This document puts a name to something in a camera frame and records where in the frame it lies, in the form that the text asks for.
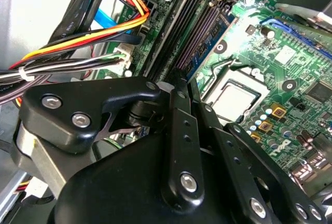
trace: motherboard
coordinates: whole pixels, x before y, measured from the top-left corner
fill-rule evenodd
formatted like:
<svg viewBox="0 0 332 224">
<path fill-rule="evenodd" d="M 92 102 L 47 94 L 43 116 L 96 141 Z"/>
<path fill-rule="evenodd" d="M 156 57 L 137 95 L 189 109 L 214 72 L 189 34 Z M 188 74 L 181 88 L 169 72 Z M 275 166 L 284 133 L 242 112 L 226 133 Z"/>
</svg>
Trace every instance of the motherboard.
<svg viewBox="0 0 332 224">
<path fill-rule="evenodd" d="M 141 44 L 110 44 L 108 52 L 125 51 L 129 62 L 100 70 L 98 79 L 143 75 L 167 81 L 180 69 L 189 82 L 197 81 L 221 124 L 239 123 L 284 171 L 305 181 L 330 168 L 313 144 L 317 135 L 332 135 L 329 32 L 301 24 L 282 10 L 282 0 L 145 3 L 150 18 L 133 30 Z M 133 14 L 125 6 L 119 22 Z M 303 173 L 308 163 L 315 169 Z"/>
</svg>

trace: white connector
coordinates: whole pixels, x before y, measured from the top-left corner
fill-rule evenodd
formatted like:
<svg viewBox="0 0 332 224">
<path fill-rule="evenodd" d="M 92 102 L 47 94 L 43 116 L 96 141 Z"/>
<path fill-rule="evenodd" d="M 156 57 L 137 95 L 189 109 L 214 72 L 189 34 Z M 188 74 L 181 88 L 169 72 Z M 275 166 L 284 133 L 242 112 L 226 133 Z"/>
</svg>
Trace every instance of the white connector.
<svg viewBox="0 0 332 224">
<path fill-rule="evenodd" d="M 129 68 L 129 66 L 133 60 L 133 57 L 131 56 L 133 49 L 134 49 L 134 46 L 131 44 L 119 44 L 119 46 L 113 50 L 113 53 L 120 52 L 121 54 L 126 55 L 126 57 L 124 57 L 122 59 L 124 60 L 123 63 L 124 63 L 125 68 L 127 68 L 127 69 Z"/>
<path fill-rule="evenodd" d="M 31 195 L 34 195 L 37 198 L 42 198 L 45 194 L 48 185 L 42 180 L 39 180 L 37 177 L 32 177 L 29 184 L 27 185 L 25 192 L 25 198 L 28 198 Z"/>
</svg>

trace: cpu socket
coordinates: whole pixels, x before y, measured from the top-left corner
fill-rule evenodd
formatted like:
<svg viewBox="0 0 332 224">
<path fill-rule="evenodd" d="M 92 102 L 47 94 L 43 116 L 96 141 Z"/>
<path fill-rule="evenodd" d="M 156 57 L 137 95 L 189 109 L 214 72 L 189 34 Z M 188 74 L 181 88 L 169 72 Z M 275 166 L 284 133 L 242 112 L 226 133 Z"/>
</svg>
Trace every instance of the cpu socket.
<svg viewBox="0 0 332 224">
<path fill-rule="evenodd" d="M 204 97 L 222 125 L 241 123 L 269 94 L 264 76 L 260 72 L 254 76 L 251 73 L 250 67 L 226 67 Z"/>
</svg>

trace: silver screw head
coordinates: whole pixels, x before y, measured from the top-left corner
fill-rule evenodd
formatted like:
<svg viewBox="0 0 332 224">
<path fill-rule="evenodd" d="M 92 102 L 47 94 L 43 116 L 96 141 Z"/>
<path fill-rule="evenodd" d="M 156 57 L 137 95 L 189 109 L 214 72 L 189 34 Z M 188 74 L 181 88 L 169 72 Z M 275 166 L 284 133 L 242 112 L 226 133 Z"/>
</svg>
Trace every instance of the silver screw head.
<svg viewBox="0 0 332 224">
<path fill-rule="evenodd" d="M 239 128 L 238 126 L 236 126 L 236 125 L 234 125 L 234 130 L 235 130 L 236 132 L 238 132 L 238 133 L 241 132 L 240 128 Z"/>
<path fill-rule="evenodd" d="M 150 88 L 151 90 L 156 90 L 156 89 L 157 89 L 157 87 L 156 87 L 152 82 L 150 82 L 150 81 L 148 81 L 148 82 L 146 83 L 146 86 L 147 86 L 148 88 Z"/>
<path fill-rule="evenodd" d="M 303 217 L 303 219 L 308 219 L 308 215 L 306 213 L 306 211 L 300 206 L 300 205 L 297 205 L 296 204 L 296 209 L 297 209 L 297 212 L 299 212 L 299 214 Z"/>
<path fill-rule="evenodd" d="M 212 112 L 212 108 L 211 108 L 211 106 L 209 106 L 209 105 L 205 105 L 205 109 L 206 109 L 207 111 L 209 111 L 209 112 Z"/>
<path fill-rule="evenodd" d="M 217 46 L 217 50 L 219 50 L 219 51 L 222 51 L 223 48 L 224 48 L 224 45 L 222 45 L 222 44 L 219 44 L 219 45 Z"/>
<path fill-rule="evenodd" d="M 188 192 L 195 192 L 197 190 L 197 182 L 193 176 L 184 173 L 181 175 L 181 184 Z"/>
<path fill-rule="evenodd" d="M 43 106 L 50 109 L 57 109 L 62 105 L 61 100 L 55 96 L 45 96 L 41 100 L 41 103 L 43 104 Z"/>
<path fill-rule="evenodd" d="M 180 97 L 183 98 L 183 99 L 186 98 L 186 95 L 185 95 L 183 92 L 181 92 L 181 91 L 178 91 L 178 92 L 177 92 L 177 95 L 180 96 Z"/>
<path fill-rule="evenodd" d="M 253 70 L 251 70 L 251 74 L 252 76 L 257 76 L 260 74 L 260 69 L 259 68 L 254 68 Z"/>
<path fill-rule="evenodd" d="M 322 220 L 321 214 L 313 206 L 309 206 L 309 209 L 312 215 L 316 217 L 317 220 Z"/>
<path fill-rule="evenodd" d="M 266 211 L 263 205 L 255 198 L 250 199 L 250 206 L 255 212 L 255 214 L 258 215 L 260 218 L 264 219 L 266 217 Z"/>
<path fill-rule="evenodd" d="M 88 127 L 90 125 L 91 120 L 85 114 L 74 114 L 72 116 L 72 122 L 77 127 L 85 128 L 85 127 Z"/>
</svg>

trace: green circuit board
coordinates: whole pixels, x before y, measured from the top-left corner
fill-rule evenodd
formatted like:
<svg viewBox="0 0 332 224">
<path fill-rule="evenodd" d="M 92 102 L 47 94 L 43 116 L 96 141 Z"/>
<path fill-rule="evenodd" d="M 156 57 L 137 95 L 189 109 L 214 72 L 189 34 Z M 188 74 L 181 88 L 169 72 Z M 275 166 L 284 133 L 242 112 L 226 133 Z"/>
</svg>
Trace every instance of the green circuit board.
<svg viewBox="0 0 332 224">
<path fill-rule="evenodd" d="M 149 1 L 156 4 L 155 10 L 157 14 L 145 24 L 148 32 L 144 42 L 133 50 L 133 64 L 136 66 L 134 75 L 139 73 L 163 23 L 167 21 L 166 16 L 173 3 L 165 2 L 164 0 Z M 273 124 L 271 132 L 257 132 L 257 135 L 261 137 L 262 148 L 268 154 L 271 154 L 273 150 L 268 145 L 268 141 L 274 139 L 278 144 L 281 144 L 285 138 L 282 137 L 280 129 L 288 127 L 292 131 L 292 135 L 288 138 L 291 143 L 285 146 L 281 152 L 271 155 L 280 167 L 288 170 L 298 161 L 298 158 L 308 153 L 295 139 L 295 136 L 301 130 L 308 130 L 311 134 L 316 134 L 317 132 L 328 134 L 326 128 L 332 121 L 332 118 L 328 116 L 329 113 L 332 113 L 331 99 L 328 98 L 323 103 L 319 103 L 308 98 L 307 94 L 310 88 L 313 88 L 318 81 L 322 81 L 326 85 L 332 85 L 332 74 L 329 72 L 332 62 L 282 31 L 275 30 L 276 36 L 268 45 L 265 44 L 265 38 L 260 35 L 258 30 L 252 35 L 248 35 L 245 32 L 250 24 L 258 27 L 260 21 L 268 17 L 291 20 L 290 17 L 275 9 L 276 2 L 277 0 L 255 0 L 255 4 L 248 7 L 244 0 L 240 0 L 232 10 L 232 14 L 238 20 L 224 35 L 224 40 L 228 44 L 227 50 L 223 54 L 215 53 L 208 57 L 207 62 L 197 72 L 196 79 L 200 92 L 204 94 L 214 81 L 213 68 L 231 56 L 238 59 L 242 64 L 255 66 L 260 69 L 270 90 L 262 105 L 278 103 L 287 113 L 282 121 L 268 118 L 268 121 Z M 199 16 L 202 7 L 203 5 L 197 10 L 196 17 Z M 128 20 L 132 14 L 132 10 L 125 7 L 119 22 Z M 108 52 L 112 52 L 114 46 L 110 45 Z M 103 78 L 104 76 L 107 76 L 107 71 L 101 70 L 98 78 Z M 292 91 L 285 92 L 283 83 L 288 80 L 294 80 L 296 86 Z M 301 111 L 289 102 L 294 97 L 302 100 L 302 103 L 306 106 L 305 110 Z M 250 121 L 250 118 L 242 124 L 246 130 L 248 130 L 248 121 Z"/>
</svg>

